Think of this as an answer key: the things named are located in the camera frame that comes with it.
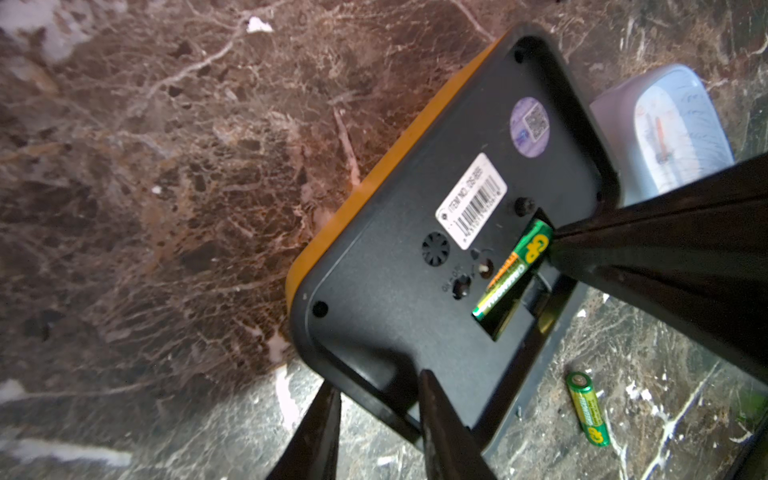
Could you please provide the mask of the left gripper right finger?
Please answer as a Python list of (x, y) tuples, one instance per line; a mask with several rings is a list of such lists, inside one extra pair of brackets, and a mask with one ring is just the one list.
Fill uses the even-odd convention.
[(428, 479), (496, 479), (431, 370), (419, 374), (418, 403)]

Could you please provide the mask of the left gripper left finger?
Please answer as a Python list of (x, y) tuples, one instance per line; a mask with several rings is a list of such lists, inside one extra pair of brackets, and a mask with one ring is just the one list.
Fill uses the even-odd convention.
[(267, 479), (335, 479), (340, 421), (340, 391), (324, 381)]

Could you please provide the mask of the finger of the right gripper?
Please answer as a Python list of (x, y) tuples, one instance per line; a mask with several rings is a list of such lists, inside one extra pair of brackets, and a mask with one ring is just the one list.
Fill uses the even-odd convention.
[(660, 220), (674, 215), (703, 213), (716, 208), (733, 207), (740, 210), (755, 202), (767, 202), (766, 153), (664, 195), (568, 224), (557, 229), (554, 238), (564, 240), (603, 228)]
[(596, 232), (558, 235), (549, 248), (562, 273), (637, 307), (761, 382), (767, 380), (767, 277), (738, 273), (710, 251), (654, 248)]

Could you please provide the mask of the light blue small alarm clock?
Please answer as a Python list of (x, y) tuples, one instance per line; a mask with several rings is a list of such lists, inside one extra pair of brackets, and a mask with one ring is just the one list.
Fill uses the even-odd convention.
[(622, 207), (735, 164), (703, 82), (685, 65), (633, 77), (599, 95), (591, 110), (612, 151)]

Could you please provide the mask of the yellow rectangular alarm clock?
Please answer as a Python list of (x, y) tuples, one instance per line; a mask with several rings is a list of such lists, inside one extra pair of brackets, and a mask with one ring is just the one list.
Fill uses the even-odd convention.
[(407, 441), (433, 372), (481, 449), (535, 380), (549, 332), (531, 306), (473, 311), (535, 219), (619, 204), (605, 140), (553, 38), (522, 24), (433, 98), (286, 280), (300, 358)]

